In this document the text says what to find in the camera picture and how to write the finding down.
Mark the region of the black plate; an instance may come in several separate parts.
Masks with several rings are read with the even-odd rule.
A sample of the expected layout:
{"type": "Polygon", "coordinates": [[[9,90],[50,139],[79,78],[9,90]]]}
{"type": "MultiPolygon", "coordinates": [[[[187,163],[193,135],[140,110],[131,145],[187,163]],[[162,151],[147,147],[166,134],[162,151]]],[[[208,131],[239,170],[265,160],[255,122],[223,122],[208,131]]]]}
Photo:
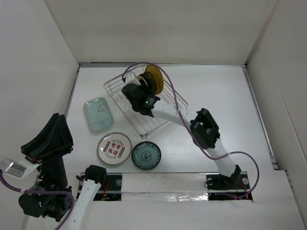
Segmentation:
{"type": "Polygon", "coordinates": [[[153,95],[156,95],[157,83],[156,83],[156,80],[155,80],[153,74],[151,74],[150,72],[146,71],[143,74],[141,74],[140,76],[143,78],[143,80],[147,84],[147,86],[150,89],[151,93],[153,95]]]}

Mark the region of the brown yellow patterned plate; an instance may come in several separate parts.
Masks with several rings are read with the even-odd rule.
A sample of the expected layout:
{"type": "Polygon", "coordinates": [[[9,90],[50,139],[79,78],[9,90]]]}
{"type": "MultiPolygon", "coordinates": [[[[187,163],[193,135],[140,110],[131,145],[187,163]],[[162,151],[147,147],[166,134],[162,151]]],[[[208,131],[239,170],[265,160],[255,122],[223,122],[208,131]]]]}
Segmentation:
{"type": "Polygon", "coordinates": [[[152,94],[156,95],[157,94],[157,81],[156,81],[155,76],[149,71],[146,71],[144,74],[146,76],[148,87],[150,88],[152,94]]]}

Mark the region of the cream plate with drawings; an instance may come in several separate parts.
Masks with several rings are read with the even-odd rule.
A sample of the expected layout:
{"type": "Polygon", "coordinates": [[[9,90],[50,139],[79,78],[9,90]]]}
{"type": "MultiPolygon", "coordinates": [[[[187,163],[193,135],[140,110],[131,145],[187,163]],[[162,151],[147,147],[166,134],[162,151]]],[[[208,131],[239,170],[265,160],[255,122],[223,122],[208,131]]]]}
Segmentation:
{"type": "Polygon", "coordinates": [[[148,84],[147,81],[141,77],[141,76],[136,76],[135,78],[138,82],[138,86],[141,87],[143,90],[148,90],[148,84]]]}

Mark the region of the yellow woven pattern plate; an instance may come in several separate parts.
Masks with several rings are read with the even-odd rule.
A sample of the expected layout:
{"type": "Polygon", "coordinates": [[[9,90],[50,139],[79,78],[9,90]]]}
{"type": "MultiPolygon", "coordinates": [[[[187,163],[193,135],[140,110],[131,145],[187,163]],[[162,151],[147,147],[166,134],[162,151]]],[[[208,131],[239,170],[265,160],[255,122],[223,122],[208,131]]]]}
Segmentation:
{"type": "Polygon", "coordinates": [[[164,88],[164,78],[160,69],[154,65],[148,65],[145,68],[145,71],[151,73],[151,75],[153,76],[151,77],[151,79],[153,79],[155,82],[155,87],[153,92],[154,95],[160,94],[164,88]]]}

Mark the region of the pale green rectangular dish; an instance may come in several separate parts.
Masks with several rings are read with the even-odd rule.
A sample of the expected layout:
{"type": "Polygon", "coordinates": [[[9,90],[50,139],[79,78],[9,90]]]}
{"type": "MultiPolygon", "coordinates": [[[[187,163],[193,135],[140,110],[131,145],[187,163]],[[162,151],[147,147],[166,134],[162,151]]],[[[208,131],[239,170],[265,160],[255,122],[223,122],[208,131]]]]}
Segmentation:
{"type": "Polygon", "coordinates": [[[101,132],[114,124],[113,115],[104,97],[86,102],[84,111],[92,132],[101,132]]]}

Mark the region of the blue green patterned bowl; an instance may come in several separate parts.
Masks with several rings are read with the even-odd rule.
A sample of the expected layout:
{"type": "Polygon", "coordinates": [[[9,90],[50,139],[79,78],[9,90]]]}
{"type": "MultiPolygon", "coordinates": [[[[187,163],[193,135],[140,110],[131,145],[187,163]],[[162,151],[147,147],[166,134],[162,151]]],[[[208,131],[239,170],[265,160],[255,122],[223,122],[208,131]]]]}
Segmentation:
{"type": "Polygon", "coordinates": [[[131,159],[134,166],[144,171],[156,168],[161,158],[162,152],[160,148],[150,141],[143,141],[137,144],[131,152],[131,159]]]}

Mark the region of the white plate red characters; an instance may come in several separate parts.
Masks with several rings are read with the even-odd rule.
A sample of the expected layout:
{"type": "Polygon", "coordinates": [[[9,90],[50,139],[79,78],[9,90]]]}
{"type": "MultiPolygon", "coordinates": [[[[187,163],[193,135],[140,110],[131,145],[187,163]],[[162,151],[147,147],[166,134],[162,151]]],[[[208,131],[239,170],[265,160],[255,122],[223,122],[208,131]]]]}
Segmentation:
{"type": "Polygon", "coordinates": [[[131,151],[131,140],[119,132],[107,134],[97,146],[99,160],[109,166],[117,166],[125,162],[131,155],[131,151]]]}

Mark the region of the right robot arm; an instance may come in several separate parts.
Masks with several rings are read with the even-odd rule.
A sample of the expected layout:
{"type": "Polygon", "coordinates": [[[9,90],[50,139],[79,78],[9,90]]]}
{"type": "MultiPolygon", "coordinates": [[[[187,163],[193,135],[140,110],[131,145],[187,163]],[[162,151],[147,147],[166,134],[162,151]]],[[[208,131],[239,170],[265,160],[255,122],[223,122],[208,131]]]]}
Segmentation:
{"type": "MultiPolygon", "coordinates": [[[[219,170],[219,180],[226,188],[233,188],[239,183],[241,169],[230,158],[220,139],[219,127],[210,112],[202,108],[197,112],[181,110],[177,105],[170,105],[156,96],[157,90],[148,83],[127,83],[122,93],[130,102],[133,111],[153,118],[161,118],[187,129],[195,145],[215,164],[219,170]]],[[[66,117],[55,113],[43,130],[35,138],[35,149],[31,150],[28,159],[41,163],[45,159],[62,156],[66,139],[56,129],[63,128],[69,134],[66,117]]]]}

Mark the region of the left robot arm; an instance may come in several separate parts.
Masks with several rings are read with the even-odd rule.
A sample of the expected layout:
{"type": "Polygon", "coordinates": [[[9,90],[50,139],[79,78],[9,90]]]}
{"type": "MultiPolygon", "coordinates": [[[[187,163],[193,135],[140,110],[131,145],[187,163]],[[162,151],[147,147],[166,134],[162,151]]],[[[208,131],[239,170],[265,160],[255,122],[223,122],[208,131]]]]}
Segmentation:
{"type": "Polygon", "coordinates": [[[24,191],[18,203],[24,214],[38,218],[51,217],[59,222],[60,229],[71,214],[77,217],[70,221],[75,229],[84,222],[86,209],[93,202],[98,190],[107,184],[106,169],[90,165],[83,176],[83,187],[75,201],[68,185],[63,156],[73,150],[73,139],[65,115],[55,113],[42,131],[30,142],[21,146],[21,152],[28,162],[37,163],[39,180],[24,191]]]}

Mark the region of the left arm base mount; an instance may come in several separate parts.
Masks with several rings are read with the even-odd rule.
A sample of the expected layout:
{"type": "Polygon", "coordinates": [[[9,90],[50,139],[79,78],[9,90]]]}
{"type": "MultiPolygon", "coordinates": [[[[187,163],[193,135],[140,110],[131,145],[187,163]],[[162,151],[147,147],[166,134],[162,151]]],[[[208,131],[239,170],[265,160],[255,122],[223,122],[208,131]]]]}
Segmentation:
{"type": "Polygon", "coordinates": [[[122,174],[108,173],[106,184],[101,186],[94,201],[121,201],[122,174]]]}

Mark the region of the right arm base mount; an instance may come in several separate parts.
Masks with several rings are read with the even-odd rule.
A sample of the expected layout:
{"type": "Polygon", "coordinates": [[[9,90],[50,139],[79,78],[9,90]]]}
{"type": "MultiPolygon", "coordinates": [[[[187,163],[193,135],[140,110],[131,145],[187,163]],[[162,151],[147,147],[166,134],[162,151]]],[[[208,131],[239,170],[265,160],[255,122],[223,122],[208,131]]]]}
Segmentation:
{"type": "Polygon", "coordinates": [[[238,196],[243,196],[242,200],[252,200],[252,194],[247,195],[251,187],[246,172],[242,172],[234,184],[222,180],[220,174],[207,174],[204,187],[209,201],[238,200],[238,196]]]}

